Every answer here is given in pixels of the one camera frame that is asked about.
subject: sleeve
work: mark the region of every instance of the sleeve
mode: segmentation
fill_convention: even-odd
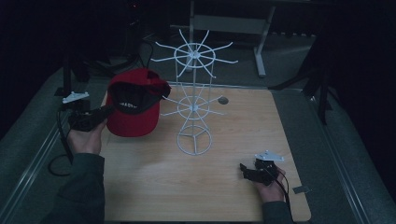
[[[104,223],[104,166],[105,159],[101,156],[76,154],[69,179],[41,223]]]
[[[292,224],[289,208],[285,202],[270,202],[262,205],[264,224]]]

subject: person's arm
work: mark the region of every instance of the person's arm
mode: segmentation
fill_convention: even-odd
[[[277,181],[282,183],[285,171],[279,169],[282,173],[277,177]],[[285,203],[285,194],[283,189],[274,181],[269,186],[262,183],[254,182],[260,197],[262,198],[262,217],[264,224],[292,224],[290,210]]]
[[[69,143],[76,152],[70,176],[60,188],[52,210],[41,223],[104,223],[105,159],[99,156],[106,123],[89,133],[72,130]]]

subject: wooden table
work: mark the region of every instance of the wooden table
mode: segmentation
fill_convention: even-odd
[[[270,150],[285,158],[276,165],[290,183],[295,221],[311,217],[276,105],[266,90],[212,88],[211,99],[223,95],[227,105],[214,101],[205,122],[212,146],[204,154],[188,155],[177,146],[185,121],[179,114],[160,116],[156,129],[138,138],[103,131],[106,158],[106,220],[109,221],[260,221],[261,200],[239,163],[253,169],[254,155]],[[170,99],[176,99],[176,88]],[[162,113],[176,111],[161,102]]]

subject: stand leg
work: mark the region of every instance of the stand leg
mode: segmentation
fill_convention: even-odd
[[[310,71],[307,71],[303,74],[297,75],[297,76],[295,76],[285,82],[282,82],[278,85],[268,87],[268,90],[281,91],[281,90],[287,88],[288,86],[303,80],[306,77],[312,77],[317,72],[318,72],[317,69],[311,69]]]
[[[329,78],[330,78],[330,71],[326,70],[323,73],[322,78],[322,85],[320,88],[320,98],[319,98],[319,108],[318,108],[318,116],[322,123],[326,125],[326,105],[327,105],[327,93],[329,92]]]
[[[270,29],[271,21],[274,16],[276,7],[271,7],[270,12],[268,14],[267,20],[262,28],[262,39],[260,40],[259,46],[254,48],[254,57],[256,59],[257,71],[259,73],[259,77],[265,77],[265,68],[262,61],[262,47],[264,46],[265,39],[268,36],[268,30]]]
[[[67,97],[72,92],[72,84],[71,84],[71,71],[70,71],[70,56],[69,53],[66,52],[64,55],[64,89],[63,96]]]

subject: hand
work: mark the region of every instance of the hand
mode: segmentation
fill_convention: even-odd
[[[98,124],[90,132],[81,132],[76,130],[71,130],[67,136],[69,144],[74,149],[75,153],[92,153],[99,155],[102,149],[102,130],[106,126],[107,120]]]
[[[277,167],[277,170],[281,173],[277,176],[277,181],[282,185],[282,180],[284,177],[285,171],[281,170]],[[283,189],[274,181],[269,186],[265,186],[263,183],[253,182],[259,191],[260,196],[262,197],[263,203],[269,202],[284,202],[285,193]]]

